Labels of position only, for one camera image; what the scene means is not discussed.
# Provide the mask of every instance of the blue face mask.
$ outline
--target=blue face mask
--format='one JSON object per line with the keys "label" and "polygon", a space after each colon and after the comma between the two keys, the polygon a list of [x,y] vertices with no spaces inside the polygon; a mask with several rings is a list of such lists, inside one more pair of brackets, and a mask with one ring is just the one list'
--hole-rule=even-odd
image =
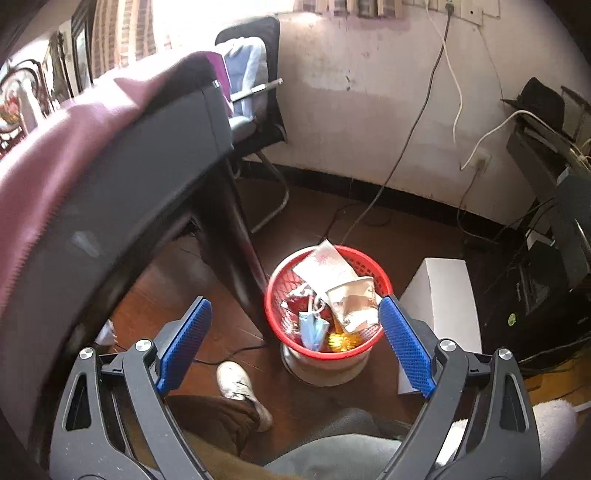
{"label": "blue face mask", "polygon": [[329,331],[329,323],[316,317],[313,312],[300,312],[299,319],[301,342],[308,350],[318,352]]}

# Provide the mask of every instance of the chair leg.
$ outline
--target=chair leg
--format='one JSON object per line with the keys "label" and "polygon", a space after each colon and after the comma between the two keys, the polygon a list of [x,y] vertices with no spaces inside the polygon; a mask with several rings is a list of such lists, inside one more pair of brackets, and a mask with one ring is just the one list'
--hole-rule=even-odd
{"label": "chair leg", "polygon": [[275,336],[263,298],[267,276],[252,245],[227,161],[214,167],[194,195],[193,217],[204,261],[267,341]]}
{"label": "chair leg", "polygon": [[269,159],[265,156],[265,154],[261,151],[256,152],[255,154],[259,159],[263,162],[263,165],[266,166],[271,173],[279,180],[279,182],[283,185],[285,193],[283,195],[283,201],[275,210],[273,210],[269,215],[263,218],[259,223],[257,223],[251,230],[251,233],[257,233],[261,228],[263,228],[266,224],[268,224],[271,220],[273,220],[279,213],[283,211],[283,209],[287,206],[287,202],[290,201],[290,188],[287,184],[287,180],[281,174],[279,170],[277,170],[276,166],[273,165]]}

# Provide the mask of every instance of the paper cup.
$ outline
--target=paper cup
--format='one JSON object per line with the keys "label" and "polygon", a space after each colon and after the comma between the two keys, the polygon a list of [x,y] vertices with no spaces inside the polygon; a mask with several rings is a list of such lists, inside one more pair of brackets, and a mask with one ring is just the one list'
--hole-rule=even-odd
{"label": "paper cup", "polygon": [[373,277],[359,277],[326,292],[336,320],[347,333],[378,323],[378,302]]}

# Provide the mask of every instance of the blue gripper pad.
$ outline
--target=blue gripper pad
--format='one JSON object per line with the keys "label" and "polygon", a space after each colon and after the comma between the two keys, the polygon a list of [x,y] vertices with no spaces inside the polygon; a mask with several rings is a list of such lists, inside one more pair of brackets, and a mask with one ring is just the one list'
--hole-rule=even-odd
{"label": "blue gripper pad", "polygon": [[410,384],[429,398],[435,390],[431,373],[431,358],[419,341],[403,313],[390,297],[379,304],[379,322],[402,364]]}
{"label": "blue gripper pad", "polygon": [[162,356],[160,376],[156,383],[156,389],[162,396],[181,386],[211,324],[212,304],[203,299],[189,313],[184,325]]}

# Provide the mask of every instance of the sneaker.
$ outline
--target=sneaker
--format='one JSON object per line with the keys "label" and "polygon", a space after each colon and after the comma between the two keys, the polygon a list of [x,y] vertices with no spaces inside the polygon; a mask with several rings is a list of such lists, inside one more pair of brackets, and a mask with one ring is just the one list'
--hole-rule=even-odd
{"label": "sneaker", "polygon": [[255,397],[251,379],[240,365],[235,362],[222,363],[217,368],[217,386],[224,397],[248,400],[255,406],[260,420],[258,432],[266,432],[273,426],[273,416]]}

